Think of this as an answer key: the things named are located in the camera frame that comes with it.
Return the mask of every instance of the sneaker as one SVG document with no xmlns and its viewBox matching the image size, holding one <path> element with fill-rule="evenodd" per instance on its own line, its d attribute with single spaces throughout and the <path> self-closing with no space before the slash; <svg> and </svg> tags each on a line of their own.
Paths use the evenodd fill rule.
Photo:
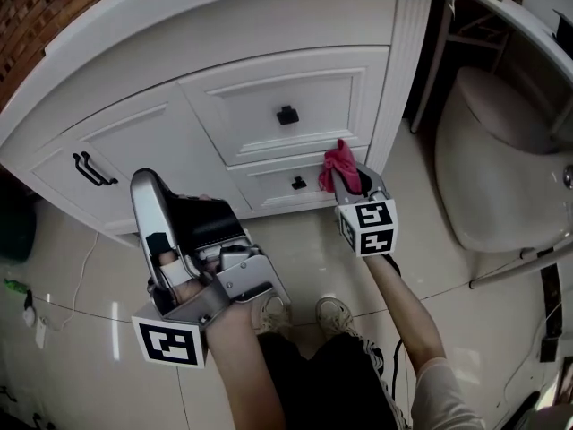
<svg viewBox="0 0 573 430">
<path fill-rule="evenodd" d="M 287 338 L 291 327 L 288 306 L 278 296 L 270 295 L 261 304 L 258 325 L 257 334 L 279 333 Z"/>
<path fill-rule="evenodd" d="M 324 297 L 316 303 L 316 321 L 326 340 L 342 333 L 358 336 L 350 309 L 334 297 Z"/>
</svg>

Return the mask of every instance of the cabinet drawer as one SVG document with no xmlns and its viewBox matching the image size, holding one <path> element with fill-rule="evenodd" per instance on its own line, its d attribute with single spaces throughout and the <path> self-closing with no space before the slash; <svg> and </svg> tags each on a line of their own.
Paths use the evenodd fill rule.
<svg viewBox="0 0 573 430">
<path fill-rule="evenodd" d="M 257 57 L 180 81 L 228 166 L 367 146 L 387 47 L 336 47 Z"/>
<path fill-rule="evenodd" d="M 66 139 L 57 139 L 50 147 L 30 159 L 29 172 L 58 193 L 63 205 L 75 205 L 105 229 L 123 228 L 133 221 L 129 181 L 93 147 Z M 88 164 L 84 154 L 90 158 Z M 74 155 L 82 155 L 84 159 L 75 161 Z M 103 185 L 95 174 L 115 182 Z"/>
<path fill-rule="evenodd" d="M 355 160 L 364 163 L 368 147 L 354 148 Z M 254 210 L 328 201 L 334 194 L 321 191 L 319 174 L 324 153 L 273 159 L 229 168 L 228 171 Z"/>
</svg>

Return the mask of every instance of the white t-shirt sleeve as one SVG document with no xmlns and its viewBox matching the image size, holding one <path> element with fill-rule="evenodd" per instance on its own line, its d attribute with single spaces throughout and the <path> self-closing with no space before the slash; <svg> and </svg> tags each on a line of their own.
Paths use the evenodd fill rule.
<svg viewBox="0 0 573 430">
<path fill-rule="evenodd" d="M 485 425 L 470 409 L 458 380 L 445 358 L 422 366 L 412 405 L 414 430 L 484 430 Z"/>
</svg>

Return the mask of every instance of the white cabinet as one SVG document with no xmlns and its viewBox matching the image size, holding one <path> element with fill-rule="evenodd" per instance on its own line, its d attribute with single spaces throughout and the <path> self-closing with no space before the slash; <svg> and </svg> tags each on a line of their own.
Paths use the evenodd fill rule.
<svg viewBox="0 0 573 430">
<path fill-rule="evenodd" d="M 226 199 L 236 214 L 251 211 L 174 83 L 91 116 L 40 153 L 50 151 L 55 155 L 34 165 L 33 173 L 108 230 L 136 230 L 129 181 L 140 168 L 155 170 L 174 193 L 209 194 Z M 118 183 L 92 184 L 75 167 L 74 151 L 89 153 L 98 171 Z"/>
<path fill-rule="evenodd" d="M 388 47 L 262 56 L 180 81 L 228 166 L 369 145 Z"/>
<path fill-rule="evenodd" d="M 367 147 L 352 149 L 355 160 L 363 163 L 367 151 Z M 244 164 L 229 168 L 229 173 L 258 211 L 333 200 L 334 194 L 319 187 L 323 163 L 324 153 L 318 152 Z"/>
</svg>

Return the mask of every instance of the white cable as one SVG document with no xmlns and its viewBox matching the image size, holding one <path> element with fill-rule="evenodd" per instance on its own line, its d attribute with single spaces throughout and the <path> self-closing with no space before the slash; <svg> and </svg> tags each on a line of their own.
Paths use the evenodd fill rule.
<svg viewBox="0 0 573 430">
<path fill-rule="evenodd" d="M 93 245 L 91 246 L 91 249 L 88 250 L 88 252 L 86 253 L 86 257 L 83 259 L 83 263 L 81 264 L 80 281 L 78 282 L 78 286 L 73 292 L 72 314 L 62 322 L 62 326 L 60 328 L 51 328 L 46 318 L 42 319 L 43 322 L 46 324 L 46 326 L 49 327 L 52 331 L 63 331 L 65 325 L 68 322 L 70 322 L 73 316 L 75 315 L 75 300 L 78 297 L 78 292 L 80 291 L 81 283 L 83 282 L 83 274 L 86 271 L 86 264 L 88 262 L 88 259 L 90 258 L 91 252 L 93 252 L 93 249 L 96 248 L 96 244 L 98 243 L 98 237 L 99 237 L 99 232 L 96 232 L 96 237 L 94 238 Z"/>
</svg>

